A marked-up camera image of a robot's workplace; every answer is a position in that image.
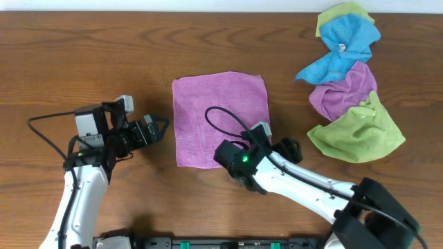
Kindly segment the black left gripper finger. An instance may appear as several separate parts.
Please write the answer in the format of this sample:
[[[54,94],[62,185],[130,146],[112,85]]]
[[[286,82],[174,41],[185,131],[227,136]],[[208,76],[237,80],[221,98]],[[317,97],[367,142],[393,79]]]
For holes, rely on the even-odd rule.
[[[152,116],[152,122],[156,130],[156,137],[163,138],[170,125],[170,120],[166,117]]]
[[[146,133],[149,137],[150,144],[157,143],[159,141],[159,130],[155,123],[155,121],[152,119],[151,115],[147,114],[144,116],[145,122],[146,122]]]

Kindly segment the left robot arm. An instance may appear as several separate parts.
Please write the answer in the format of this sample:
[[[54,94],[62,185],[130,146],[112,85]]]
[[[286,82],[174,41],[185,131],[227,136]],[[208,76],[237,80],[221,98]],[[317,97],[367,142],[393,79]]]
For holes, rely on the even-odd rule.
[[[64,191],[42,248],[131,246],[128,237],[94,239],[97,215],[116,163],[133,152],[162,140],[167,118],[145,115],[128,121],[134,110],[129,100],[103,102],[73,111],[78,129],[63,155]]]

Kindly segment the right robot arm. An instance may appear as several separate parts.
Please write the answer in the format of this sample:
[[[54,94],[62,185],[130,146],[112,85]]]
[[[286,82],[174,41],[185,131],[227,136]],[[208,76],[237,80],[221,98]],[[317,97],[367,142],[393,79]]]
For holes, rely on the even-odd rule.
[[[262,132],[242,132],[247,142],[224,140],[214,159],[247,190],[279,194],[310,209],[331,224],[323,248],[409,248],[425,246],[419,224],[380,183],[359,184],[321,176],[298,166],[298,141],[272,145]]]

